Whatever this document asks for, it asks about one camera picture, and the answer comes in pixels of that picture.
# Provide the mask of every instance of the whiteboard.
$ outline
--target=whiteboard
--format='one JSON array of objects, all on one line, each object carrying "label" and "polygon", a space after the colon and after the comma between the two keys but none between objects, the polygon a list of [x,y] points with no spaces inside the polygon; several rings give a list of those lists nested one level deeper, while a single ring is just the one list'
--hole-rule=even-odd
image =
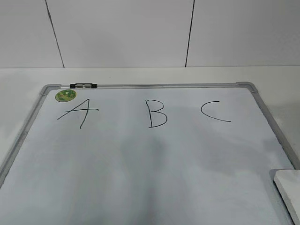
[{"label": "whiteboard", "polygon": [[30,118],[2,225],[292,224],[271,173],[293,166],[247,88],[61,90]]}]

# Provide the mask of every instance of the table surface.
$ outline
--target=table surface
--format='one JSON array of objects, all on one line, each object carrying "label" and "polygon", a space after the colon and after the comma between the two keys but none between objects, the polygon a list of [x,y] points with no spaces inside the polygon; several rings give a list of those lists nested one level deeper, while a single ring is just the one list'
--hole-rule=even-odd
[{"label": "table surface", "polygon": [[0,163],[42,87],[50,83],[155,84],[249,81],[300,157],[300,67],[0,69]]}]

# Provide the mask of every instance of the green sticker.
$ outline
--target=green sticker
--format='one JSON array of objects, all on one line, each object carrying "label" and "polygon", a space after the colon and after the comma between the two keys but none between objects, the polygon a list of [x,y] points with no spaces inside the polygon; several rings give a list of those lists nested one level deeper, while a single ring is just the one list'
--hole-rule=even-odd
[{"label": "green sticker", "polygon": [[56,101],[68,102],[76,97],[76,92],[74,90],[62,90],[58,92],[55,96]]}]

